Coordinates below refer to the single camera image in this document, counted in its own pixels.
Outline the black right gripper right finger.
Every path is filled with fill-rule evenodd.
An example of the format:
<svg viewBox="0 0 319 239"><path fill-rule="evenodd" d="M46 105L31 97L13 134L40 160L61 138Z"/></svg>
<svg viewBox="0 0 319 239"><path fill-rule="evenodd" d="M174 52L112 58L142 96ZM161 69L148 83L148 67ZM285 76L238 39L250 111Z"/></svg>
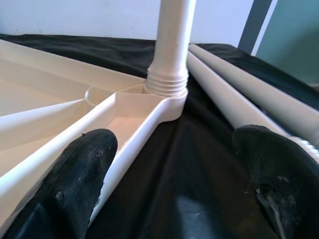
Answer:
<svg viewBox="0 0 319 239"><path fill-rule="evenodd" d="M319 237L319 165L298 144L260 125L234 130L262 212L282 239Z"/></svg>

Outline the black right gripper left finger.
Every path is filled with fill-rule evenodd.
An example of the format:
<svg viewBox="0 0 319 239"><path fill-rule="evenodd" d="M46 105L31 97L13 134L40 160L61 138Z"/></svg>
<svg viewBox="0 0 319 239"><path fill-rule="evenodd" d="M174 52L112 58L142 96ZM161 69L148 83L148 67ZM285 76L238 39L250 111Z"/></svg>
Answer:
<svg viewBox="0 0 319 239"><path fill-rule="evenodd" d="M99 128L67 145L2 226L4 239L83 239L118 149Z"/></svg>

